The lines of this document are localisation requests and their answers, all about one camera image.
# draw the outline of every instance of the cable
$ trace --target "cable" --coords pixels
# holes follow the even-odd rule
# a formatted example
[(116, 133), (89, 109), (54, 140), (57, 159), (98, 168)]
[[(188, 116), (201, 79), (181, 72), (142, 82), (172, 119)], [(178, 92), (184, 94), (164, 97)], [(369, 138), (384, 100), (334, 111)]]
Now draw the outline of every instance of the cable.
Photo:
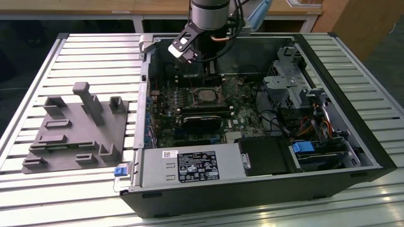
[[(236, 8), (240, 10), (240, 13), (237, 12), (237, 20), (240, 20), (238, 16), (241, 17), (241, 20), (244, 20), (244, 12), (242, 12), (242, 7), (241, 7), (240, 0), (234, 0), (234, 5), (236, 5)], [(228, 51), (232, 49), (233, 45), (234, 45), (234, 41), (236, 41), (234, 38), (240, 34), (241, 29), (242, 29), (242, 22), (238, 21), (237, 30), (236, 30), (234, 34), (228, 38), (228, 40), (232, 41), (232, 42), (226, 45), (224, 50), (214, 57), (204, 59), (204, 60), (196, 59), (194, 62), (196, 63), (208, 63), (210, 61), (214, 61), (222, 55), (225, 55), (228, 53)]]
[(234, 6), (236, 6), (234, 13), (236, 13), (237, 29), (229, 37), (216, 38), (214, 36), (210, 36), (210, 39), (214, 42), (226, 42), (226, 41), (234, 39), (237, 37), (237, 35), (240, 34), (240, 32), (241, 32), (241, 29), (242, 29), (242, 26), (244, 26), (244, 24), (242, 24), (242, 22), (244, 22), (244, 10), (242, 10), (240, 0), (234, 0)]
[(188, 3), (188, 22), (186, 24), (189, 24), (189, 21), (190, 21), (190, 0), (189, 0), (189, 3)]
[(232, 49), (232, 47), (233, 47), (233, 45), (234, 45), (234, 41), (236, 41), (234, 39), (230, 40), (230, 44), (226, 45), (226, 48), (225, 48), (225, 49), (221, 51), (221, 53), (218, 53), (214, 57), (208, 58), (208, 59), (204, 59), (204, 60), (196, 59), (194, 62), (196, 62), (196, 63), (208, 63), (208, 62), (210, 62), (210, 61), (214, 61), (217, 58), (220, 58), (222, 55), (225, 55), (226, 52)]

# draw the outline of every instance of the white label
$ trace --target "white label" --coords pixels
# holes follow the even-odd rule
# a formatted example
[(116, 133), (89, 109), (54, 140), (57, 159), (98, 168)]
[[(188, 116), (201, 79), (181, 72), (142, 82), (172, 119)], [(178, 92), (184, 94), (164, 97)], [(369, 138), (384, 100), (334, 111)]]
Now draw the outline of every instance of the white label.
[(112, 13), (130, 13), (130, 11), (112, 11)]
[(177, 154), (178, 154), (177, 150), (164, 150), (162, 158), (177, 157)]

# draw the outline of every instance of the vertical post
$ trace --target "vertical post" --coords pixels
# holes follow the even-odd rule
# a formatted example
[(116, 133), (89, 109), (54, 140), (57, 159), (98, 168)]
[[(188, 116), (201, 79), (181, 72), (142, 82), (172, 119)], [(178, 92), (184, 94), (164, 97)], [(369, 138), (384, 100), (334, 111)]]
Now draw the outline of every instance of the vertical post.
[(93, 122), (97, 126), (104, 125), (104, 119), (100, 111), (100, 102), (94, 96), (90, 96), (89, 92), (89, 84), (86, 82), (76, 82), (73, 85), (73, 94), (80, 96), (82, 101), (82, 108), (85, 112), (90, 115)]

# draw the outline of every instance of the black cable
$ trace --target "black cable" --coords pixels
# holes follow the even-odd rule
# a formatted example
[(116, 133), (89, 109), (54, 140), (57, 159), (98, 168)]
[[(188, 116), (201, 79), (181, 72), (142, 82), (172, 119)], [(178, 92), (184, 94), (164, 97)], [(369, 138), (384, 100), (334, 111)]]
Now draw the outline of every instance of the black cable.
[(244, 20), (244, 12), (242, 12), (242, 7), (241, 7), (240, 0), (234, 0), (234, 5), (236, 5), (236, 9), (240, 10), (240, 13), (238, 13), (238, 10), (237, 10), (237, 23), (238, 23), (238, 26), (237, 26), (237, 30), (236, 30), (234, 34), (229, 37), (230, 43), (226, 45), (226, 47), (224, 48), (224, 50), (214, 57), (204, 59), (204, 60), (196, 59), (194, 60), (196, 63), (208, 63), (210, 61), (214, 61), (217, 58), (220, 58), (222, 55), (225, 55), (228, 53), (228, 51), (232, 49), (232, 47), (234, 45), (234, 41), (236, 41), (234, 37), (240, 34), (240, 31), (242, 29), (242, 20)]
[(228, 38), (229, 40), (234, 39), (237, 35), (240, 34), (244, 26), (244, 10), (242, 10), (242, 5), (240, 3), (240, 0), (234, 0), (234, 5), (236, 5), (236, 17), (237, 17), (237, 29), (233, 33), (233, 35)]
[(190, 0), (188, 3), (188, 22), (186, 22), (186, 24), (189, 24), (189, 21), (190, 21)]

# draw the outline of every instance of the blue latch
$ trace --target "blue latch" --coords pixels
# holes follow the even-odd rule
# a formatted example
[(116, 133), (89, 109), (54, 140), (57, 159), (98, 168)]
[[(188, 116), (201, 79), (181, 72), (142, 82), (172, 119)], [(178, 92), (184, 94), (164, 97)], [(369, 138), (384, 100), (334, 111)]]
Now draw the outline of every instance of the blue latch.
[(128, 167), (117, 166), (113, 171), (114, 176), (126, 176), (128, 175)]
[(310, 142), (296, 142), (292, 145), (292, 148), (293, 148), (294, 153), (314, 151), (314, 148), (313, 148), (313, 145)]

